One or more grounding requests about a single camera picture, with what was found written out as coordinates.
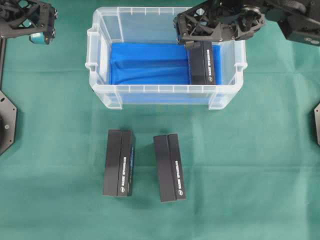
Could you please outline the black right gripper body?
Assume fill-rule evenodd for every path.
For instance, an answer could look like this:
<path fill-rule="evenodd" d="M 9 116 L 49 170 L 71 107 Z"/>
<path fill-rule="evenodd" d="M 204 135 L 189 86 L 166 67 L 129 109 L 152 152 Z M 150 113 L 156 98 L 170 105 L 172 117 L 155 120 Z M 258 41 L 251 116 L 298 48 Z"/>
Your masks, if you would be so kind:
<path fill-rule="evenodd" d="M 264 25 L 259 0 L 207 0 L 173 20 L 179 45 L 248 40 Z"/>

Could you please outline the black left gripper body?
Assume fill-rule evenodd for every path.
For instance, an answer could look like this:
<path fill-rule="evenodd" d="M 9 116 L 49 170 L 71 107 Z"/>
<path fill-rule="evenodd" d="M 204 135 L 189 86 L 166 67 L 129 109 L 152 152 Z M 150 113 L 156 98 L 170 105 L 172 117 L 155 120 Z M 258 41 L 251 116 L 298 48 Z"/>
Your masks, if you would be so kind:
<path fill-rule="evenodd" d="M 56 37 L 58 11 L 41 0 L 2 0 L 0 39 L 28 36 L 33 44 L 48 45 Z"/>

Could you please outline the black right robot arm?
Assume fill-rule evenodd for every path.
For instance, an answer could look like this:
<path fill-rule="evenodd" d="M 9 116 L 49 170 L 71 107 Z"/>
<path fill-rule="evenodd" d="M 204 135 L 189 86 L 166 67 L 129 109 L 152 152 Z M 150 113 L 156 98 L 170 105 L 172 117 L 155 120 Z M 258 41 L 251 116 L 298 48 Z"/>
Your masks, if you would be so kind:
<path fill-rule="evenodd" d="M 178 44 L 192 47 L 248 40 L 267 21 L 277 23 L 286 40 L 320 45 L 318 0 L 207 0 L 180 12 L 173 26 Z"/>

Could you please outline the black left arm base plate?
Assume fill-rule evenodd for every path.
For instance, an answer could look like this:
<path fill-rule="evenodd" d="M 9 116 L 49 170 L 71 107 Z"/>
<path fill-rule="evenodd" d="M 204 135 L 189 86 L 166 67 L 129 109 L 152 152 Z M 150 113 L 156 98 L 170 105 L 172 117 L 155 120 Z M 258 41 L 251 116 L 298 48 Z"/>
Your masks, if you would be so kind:
<path fill-rule="evenodd" d="M 0 92 L 0 154 L 2 155 L 15 141 L 17 107 Z"/>

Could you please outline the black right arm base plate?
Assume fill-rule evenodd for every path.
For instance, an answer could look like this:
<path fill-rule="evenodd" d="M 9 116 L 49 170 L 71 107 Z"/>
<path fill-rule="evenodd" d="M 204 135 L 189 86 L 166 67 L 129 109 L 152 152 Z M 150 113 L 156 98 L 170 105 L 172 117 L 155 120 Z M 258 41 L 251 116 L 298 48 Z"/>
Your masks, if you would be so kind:
<path fill-rule="evenodd" d="M 314 108 L 314 121 L 316 130 L 316 142 L 320 145 L 320 103 Z"/>

